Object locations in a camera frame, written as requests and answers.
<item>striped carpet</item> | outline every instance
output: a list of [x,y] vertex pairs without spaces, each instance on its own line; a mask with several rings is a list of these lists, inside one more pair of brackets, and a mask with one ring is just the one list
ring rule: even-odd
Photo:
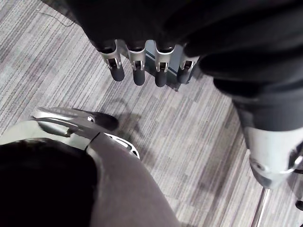
[[[179,92],[150,75],[137,87],[122,63],[125,80],[114,82],[78,25],[38,0],[1,0],[0,133],[38,106],[115,115],[184,227],[250,227],[261,186],[230,99],[199,72]],[[293,175],[272,192],[262,227],[303,223],[302,184]]]

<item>floor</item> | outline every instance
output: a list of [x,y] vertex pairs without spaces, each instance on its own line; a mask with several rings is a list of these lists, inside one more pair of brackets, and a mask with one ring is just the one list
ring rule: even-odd
[[[102,111],[120,120],[184,227],[250,227],[261,192],[231,100],[195,73],[178,92],[154,78],[114,82],[82,29],[38,0],[0,1],[0,133],[38,106]],[[262,227],[299,227],[293,175],[272,191]]]

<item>black fabric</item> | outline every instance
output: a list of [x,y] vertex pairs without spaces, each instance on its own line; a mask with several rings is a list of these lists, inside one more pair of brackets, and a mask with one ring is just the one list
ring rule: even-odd
[[86,227],[97,171],[81,150],[50,139],[0,146],[1,227]]
[[[303,127],[298,117],[303,110],[296,107],[301,101],[293,101],[303,100],[301,0],[67,0],[67,4],[97,47],[114,39],[133,47],[148,39],[162,48],[183,45],[188,56],[200,56],[202,72],[214,77],[216,87],[241,106],[239,111],[251,115],[245,124],[275,131]],[[274,86],[277,90],[269,92]],[[270,109],[272,102],[276,105]],[[288,112],[283,110],[286,106],[291,108]],[[285,123],[275,123],[278,118],[267,121],[273,113]]]

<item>robotic hand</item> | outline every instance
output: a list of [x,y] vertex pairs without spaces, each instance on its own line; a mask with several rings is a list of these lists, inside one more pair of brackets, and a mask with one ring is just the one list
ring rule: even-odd
[[296,0],[66,0],[102,54],[114,80],[124,72],[116,39],[125,41],[137,85],[144,83],[145,42],[156,43],[156,85],[184,46],[178,73],[198,57],[203,73],[238,111],[257,181],[275,188],[301,163],[303,2]]

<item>cable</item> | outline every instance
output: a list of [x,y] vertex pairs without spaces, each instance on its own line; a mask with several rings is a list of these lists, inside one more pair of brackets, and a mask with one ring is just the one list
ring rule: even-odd
[[65,27],[70,27],[70,26],[72,26],[72,25],[75,23],[75,22],[73,21],[70,25],[66,25],[66,24],[64,24],[62,21],[60,21],[59,19],[57,19],[56,17],[54,17],[53,15],[50,15],[50,14],[48,14],[48,13],[43,13],[43,12],[38,12],[38,13],[43,14],[43,15],[50,16],[50,17],[52,17],[52,18],[55,18],[57,21],[59,21],[60,24],[62,24],[62,25],[65,26]]

